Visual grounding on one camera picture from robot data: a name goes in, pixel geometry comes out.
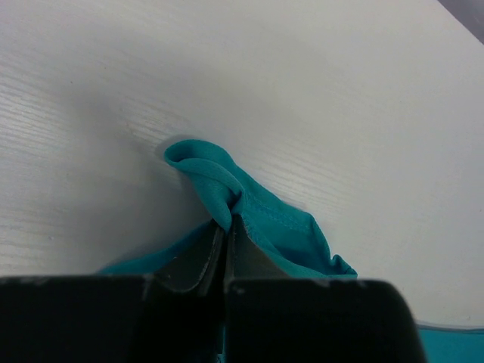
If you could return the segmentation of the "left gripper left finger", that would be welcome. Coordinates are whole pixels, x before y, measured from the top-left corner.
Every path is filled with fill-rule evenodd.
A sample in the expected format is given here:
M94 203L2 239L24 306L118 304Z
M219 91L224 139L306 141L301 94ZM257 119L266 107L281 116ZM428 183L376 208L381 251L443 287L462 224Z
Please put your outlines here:
M142 275L1 280L3 362L215 362L225 234L209 224Z

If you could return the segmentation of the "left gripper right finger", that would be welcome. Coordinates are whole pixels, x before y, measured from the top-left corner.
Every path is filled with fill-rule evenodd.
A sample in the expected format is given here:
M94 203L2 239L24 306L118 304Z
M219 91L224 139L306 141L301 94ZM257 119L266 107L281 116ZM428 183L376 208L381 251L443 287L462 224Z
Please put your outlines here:
M385 281L292 278L249 238L228 236L228 362L424 362L411 312Z

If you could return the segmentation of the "teal t shirt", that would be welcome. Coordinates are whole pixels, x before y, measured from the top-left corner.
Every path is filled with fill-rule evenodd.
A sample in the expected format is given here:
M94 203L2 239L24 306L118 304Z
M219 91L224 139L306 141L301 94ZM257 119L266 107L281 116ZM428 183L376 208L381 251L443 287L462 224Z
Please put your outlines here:
M212 219L226 233L240 216L248 237L262 256L296 278L356 279L357 272L339 255L331 255L314 217L291 206L242 170L220 146L188 139L164 151L164 160L188 177ZM201 237L208 222L164 250L114 263L108 274L155 272ZM430 362L483 362L483 330L440 330L420 327Z

